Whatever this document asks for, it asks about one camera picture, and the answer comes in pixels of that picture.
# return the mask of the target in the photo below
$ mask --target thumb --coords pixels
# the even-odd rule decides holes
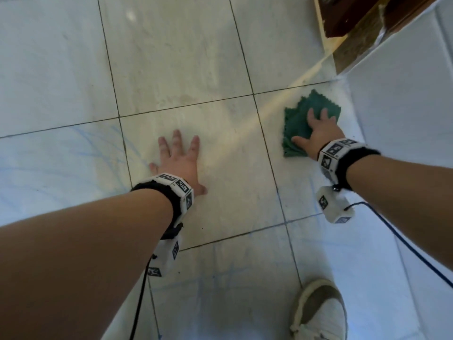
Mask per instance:
[[[300,136],[294,136],[291,138],[291,142],[293,142],[295,145],[297,145],[299,148],[302,148],[306,150],[306,148],[309,145],[310,140],[300,137]]]
[[[197,188],[195,189],[195,196],[202,196],[207,194],[207,187],[204,185],[198,184]]]

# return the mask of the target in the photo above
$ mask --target black cable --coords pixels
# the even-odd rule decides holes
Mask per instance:
[[[144,293],[144,286],[146,285],[146,278],[148,277],[148,266],[150,265],[151,258],[148,260],[148,263],[146,264],[146,268],[144,270],[144,275],[143,275],[143,281],[142,281],[142,287],[140,290],[140,297],[139,297],[139,302],[137,304],[137,310],[135,311],[135,317],[134,317],[134,324],[132,325],[132,331],[130,331],[130,337],[129,340],[133,340],[135,336],[135,330],[137,329],[137,323],[139,321],[139,315],[140,315],[140,309],[141,309],[141,302],[143,300],[143,293]]]
[[[373,209],[373,207],[368,204],[367,202],[359,202],[359,203],[354,203],[354,204],[351,204],[349,205],[346,209],[344,209],[345,211],[350,209],[351,207],[355,206],[355,205],[359,205],[359,204],[363,204],[363,205],[366,205],[370,208],[370,210],[372,212],[374,212],[374,214],[379,217],[379,219],[390,229],[390,231],[401,241],[403,242],[406,247],[408,247],[410,249],[411,252],[413,252],[416,257],[418,257],[426,266],[428,266],[435,274],[437,274],[444,282],[446,282],[451,288],[453,288],[453,283],[447,278],[445,277],[444,274],[442,274],[438,269],[436,269],[428,260],[426,260],[419,252],[417,252],[414,247],[412,247],[410,244],[408,244],[408,242],[406,240],[403,239],[403,237],[395,230],[395,228],[393,228],[393,226],[390,225],[390,223],[388,223],[384,217],[382,217],[376,210]]]

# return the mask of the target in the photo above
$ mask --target left hand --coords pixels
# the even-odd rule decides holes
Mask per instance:
[[[171,149],[165,137],[159,137],[159,151],[161,165],[150,163],[153,175],[169,173],[186,180],[193,188],[195,196],[207,194],[207,188],[198,182],[197,159],[200,152],[200,138],[194,136],[187,154],[184,153],[181,131],[173,131]]]

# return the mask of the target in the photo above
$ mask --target hand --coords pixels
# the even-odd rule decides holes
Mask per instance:
[[[193,188],[195,196],[207,194],[207,188],[198,182],[197,159],[200,151],[200,137],[194,136],[187,154],[184,154],[181,131],[173,131],[172,148],[168,147],[165,137],[159,137],[160,161],[159,167],[150,163],[153,175],[170,173],[186,180]]]
[[[313,129],[310,139],[294,136],[291,141],[307,152],[310,158],[317,161],[319,151],[330,141],[344,138],[343,131],[338,127],[335,116],[328,117],[327,108],[321,110],[320,119],[314,117],[312,108],[307,113],[307,122]]]

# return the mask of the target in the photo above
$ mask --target white wall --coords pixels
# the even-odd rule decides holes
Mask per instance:
[[[348,73],[367,143],[393,158],[453,167],[452,47],[453,0],[441,0]],[[398,245],[425,336],[450,339],[453,290]]]

